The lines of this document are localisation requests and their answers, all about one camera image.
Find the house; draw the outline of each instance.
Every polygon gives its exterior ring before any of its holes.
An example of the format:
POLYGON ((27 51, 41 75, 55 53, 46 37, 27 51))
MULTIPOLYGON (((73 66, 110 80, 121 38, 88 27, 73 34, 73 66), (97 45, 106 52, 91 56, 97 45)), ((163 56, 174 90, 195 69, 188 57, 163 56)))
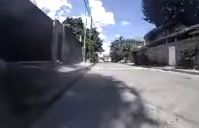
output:
MULTIPOLYGON (((179 65, 182 49, 199 48, 199 19, 191 19, 173 20, 148 32, 146 46, 132 53, 135 63, 179 65)), ((194 63, 199 65, 199 54, 194 63)))

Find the sidewalk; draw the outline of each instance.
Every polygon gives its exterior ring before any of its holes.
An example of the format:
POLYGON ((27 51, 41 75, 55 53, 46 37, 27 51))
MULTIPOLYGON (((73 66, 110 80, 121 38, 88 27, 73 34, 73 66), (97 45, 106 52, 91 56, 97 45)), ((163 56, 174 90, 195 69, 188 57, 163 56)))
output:
POLYGON ((7 65, 2 90, 21 124, 37 119, 93 66, 91 63, 59 65, 55 70, 47 64, 40 65, 7 65))
MULTIPOLYGON (((129 66, 137 66, 133 63, 127 63, 129 66)), ((172 66, 164 66, 164 67, 156 67, 156 66, 141 66, 138 65, 137 67, 145 68, 145 69, 153 69, 153 70, 162 70, 162 71, 172 71, 172 72, 179 72, 179 73, 186 73, 191 75, 199 75, 199 71, 195 69, 178 69, 172 66)))

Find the curb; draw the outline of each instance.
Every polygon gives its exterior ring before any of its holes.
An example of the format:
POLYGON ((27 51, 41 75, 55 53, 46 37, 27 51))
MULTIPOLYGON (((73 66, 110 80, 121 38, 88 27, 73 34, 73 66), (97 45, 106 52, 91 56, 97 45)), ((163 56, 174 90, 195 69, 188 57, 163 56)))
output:
POLYGON ((155 70, 160 70, 160 71, 171 71, 171 72, 178 72, 178 73, 185 73, 185 74, 199 76, 199 71, 183 70, 183 69, 176 69, 176 68, 173 68, 173 69, 156 68, 156 67, 146 67, 146 66, 141 67, 141 68, 144 68, 144 69, 155 69, 155 70))
POLYGON ((56 94, 51 98, 51 101, 48 103, 48 107, 51 106, 54 102, 56 102, 59 98, 61 98, 69 89, 71 89, 75 83, 80 80, 84 74, 89 71, 91 68, 94 67, 96 63, 90 64, 89 66, 83 68, 83 69, 78 69, 75 73, 75 76, 73 79, 70 79, 64 86, 63 89, 60 90, 60 93, 56 94))
POLYGON ((161 69, 161 70, 179 72, 179 73, 185 73, 185 74, 198 75, 199 76, 199 72, 193 72, 193 71, 187 71, 187 70, 181 70, 181 69, 161 69))

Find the wall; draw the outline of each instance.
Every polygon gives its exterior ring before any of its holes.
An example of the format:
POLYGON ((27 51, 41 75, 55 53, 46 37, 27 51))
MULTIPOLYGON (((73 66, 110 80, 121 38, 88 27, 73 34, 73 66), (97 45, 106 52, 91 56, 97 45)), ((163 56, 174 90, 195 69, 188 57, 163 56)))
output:
POLYGON ((74 64, 83 61, 82 44, 76 38, 72 29, 61 25, 62 33, 59 35, 59 42, 62 42, 61 50, 58 50, 59 60, 65 64, 74 64))
POLYGON ((0 0, 0 58, 49 61, 52 23, 29 0, 0 0))
POLYGON ((168 49, 166 45, 151 47, 146 50, 146 55, 149 63, 167 64, 168 63, 168 49))
MULTIPOLYGON (((181 40, 176 43, 169 43, 169 44, 163 44, 156 47, 150 47, 146 50, 145 54, 148 57, 148 60, 150 63, 158 63, 158 64, 168 64, 169 59, 169 52, 168 47, 169 46, 175 46, 176 47, 176 62, 179 64, 180 59, 180 51, 184 48, 194 48, 197 46, 199 48, 199 37, 196 37, 194 39, 186 39, 181 40)), ((194 61, 195 65, 199 65, 199 53, 195 57, 194 61)))

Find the street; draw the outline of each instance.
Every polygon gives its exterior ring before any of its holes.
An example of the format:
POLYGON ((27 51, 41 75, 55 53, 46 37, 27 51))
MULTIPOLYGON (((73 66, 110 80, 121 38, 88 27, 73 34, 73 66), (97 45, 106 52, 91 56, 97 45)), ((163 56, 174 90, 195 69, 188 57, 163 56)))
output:
POLYGON ((99 63, 33 128, 199 128, 199 76, 99 63))

